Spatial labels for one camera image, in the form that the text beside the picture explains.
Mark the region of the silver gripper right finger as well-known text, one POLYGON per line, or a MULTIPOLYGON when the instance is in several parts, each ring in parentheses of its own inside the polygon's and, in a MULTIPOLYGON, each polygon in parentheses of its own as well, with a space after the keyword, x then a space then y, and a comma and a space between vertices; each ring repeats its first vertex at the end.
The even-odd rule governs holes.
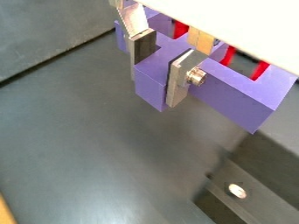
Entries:
POLYGON ((211 55, 215 38, 190 27, 187 42, 194 46, 171 63, 168 84, 166 92, 166 104, 174 108, 188 94, 190 85, 199 86, 204 82, 206 72, 200 69, 200 63, 211 55))

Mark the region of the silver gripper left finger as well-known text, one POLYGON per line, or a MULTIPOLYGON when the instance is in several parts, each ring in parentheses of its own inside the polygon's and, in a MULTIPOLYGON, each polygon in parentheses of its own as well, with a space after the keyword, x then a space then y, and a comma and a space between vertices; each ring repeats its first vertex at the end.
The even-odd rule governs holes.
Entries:
POLYGON ((120 25, 126 35, 126 46, 131 60, 131 79, 136 77, 135 65, 156 50, 156 31, 150 27, 146 9, 140 3, 116 5, 120 25))

